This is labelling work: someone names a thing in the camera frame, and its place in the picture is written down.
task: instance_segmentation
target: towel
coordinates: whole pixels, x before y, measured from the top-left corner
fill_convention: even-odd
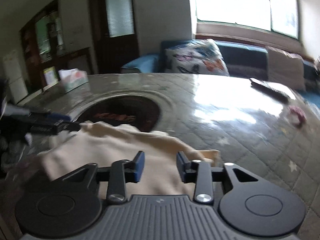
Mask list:
[[[42,166],[51,180],[87,163],[111,166],[117,160],[132,160],[138,151],[146,155],[141,181],[128,183],[127,193],[144,195],[193,195],[194,184],[183,184],[176,167],[176,154],[183,151],[190,160],[215,166],[217,150],[195,150],[175,137],[154,131],[140,132],[133,126],[113,127],[104,122],[84,123],[79,132],[62,145],[41,154]],[[100,184],[99,197],[106,198],[107,182]]]
[[[140,132],[130,125],[113,127],[104,122],[84,123],[79,132],[62,132],[51,138],[53,149],[29,155],[0,181],[0,213],[13,237],[22,236],[14,216],[14,207],[23,195],[24,185],[39,174],[44,181],[57,179],[87,163],[110,166],[122,159],[132,160],[138,151],[145,152],[145,167],[138,184],[127,183],[128,197],[132,194],[193,196],[194,184],[183,184],[176,168],[176,154],[183,151],[190,160],[199,159],[217,165],[220,152],[197,151],[167,133]],[[107,182],[100,183],[99,197],[106,198]]]

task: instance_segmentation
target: window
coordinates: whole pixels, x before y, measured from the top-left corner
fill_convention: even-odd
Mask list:
[[[47,24],[49,23],[49,17],[44,16],[36,22],[36,37],[39,48],[39,54],[49,53],[51,50],[49,37],[47,33]]]
[[[297,0],[196,0],[197,18],[298,38]]]
[[[110,37],[134,34],[132,0],[106,0]]]

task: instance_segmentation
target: blue sofa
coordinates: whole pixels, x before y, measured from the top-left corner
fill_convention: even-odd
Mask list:
[[[165,49],[192,41],[194,40],[163,41],[161,42],[160,54],[145,55],[129,62],[122,67],[122,73],[168,72],[170,70],[168,69],[169,66],[166,65]],[[216,43],[230,76],[268,80],[268,52],[265,48],[225,41],[216,41]],[[316,69],[313,67],[312,62],[304,60],[303,64],[306,86],[308,89],[313,89],[316,87],[316,79],[318,77]]]

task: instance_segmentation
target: tissue box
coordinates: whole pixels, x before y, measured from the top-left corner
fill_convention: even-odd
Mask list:
[[[77,68],[59,70],[59,76],[66,93],[88,82],[86,71]]]

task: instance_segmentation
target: cushion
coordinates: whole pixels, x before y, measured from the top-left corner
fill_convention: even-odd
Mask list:
[[[268,54],[265,48],[226,41],[216,41],[227,67],[229,64],[267,70]]]
[[[242,77],[242,78],[256,78],[259,80],[268,80],[268,74],[266,69],[227,64],[227,68],[230,76]]]
[[[121,73],[153,73],[158,71],[159,54],[141,56],[121,68]]]
[[[302,57],[281,49],[266,47],[268,51],[268,80],[291,89],[306,90]]]
[[[310,61],[303,61],[304,66],[304,78],[310,80],[317,79],[317,71],[316,71],[316,64]]]
[[[166,49],[174,73],[229,76],[217,44],[212,39],[193,41]]]
[[[166,54],[166,49],[194,41],[195,40],[162,41],[160,44],[159,72],[164,72],[166,68],[169,68],[169,66],[167,65],[168,58]]]

